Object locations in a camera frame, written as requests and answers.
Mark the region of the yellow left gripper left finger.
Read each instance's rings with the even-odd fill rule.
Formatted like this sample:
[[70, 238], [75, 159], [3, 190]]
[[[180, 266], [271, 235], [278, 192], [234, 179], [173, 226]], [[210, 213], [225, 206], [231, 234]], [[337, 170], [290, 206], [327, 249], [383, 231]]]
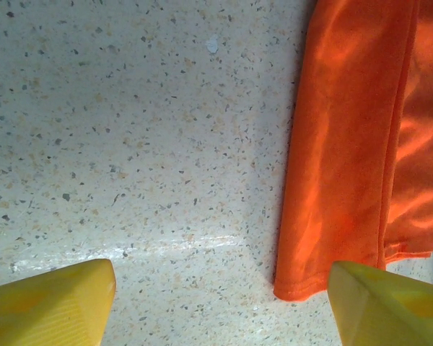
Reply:
[[115, 291], [108, 259], [0, 285], [0, 346], [100, 346]]

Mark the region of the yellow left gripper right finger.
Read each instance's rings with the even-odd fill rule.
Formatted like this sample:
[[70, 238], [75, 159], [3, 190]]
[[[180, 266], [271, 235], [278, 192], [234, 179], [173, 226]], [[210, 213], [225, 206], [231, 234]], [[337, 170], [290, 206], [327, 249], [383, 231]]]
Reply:
[[433, 285], [334, 262], [328, 298], [342, 346], [433, 346]]

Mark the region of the orange t-shirt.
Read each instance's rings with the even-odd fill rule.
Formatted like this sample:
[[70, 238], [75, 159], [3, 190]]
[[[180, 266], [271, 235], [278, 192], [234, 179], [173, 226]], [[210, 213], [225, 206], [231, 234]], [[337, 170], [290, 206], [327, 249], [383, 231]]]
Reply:
[[331, 265], [433, 253], [433, 0], [317, 0], [307, 28], [274, 294]]

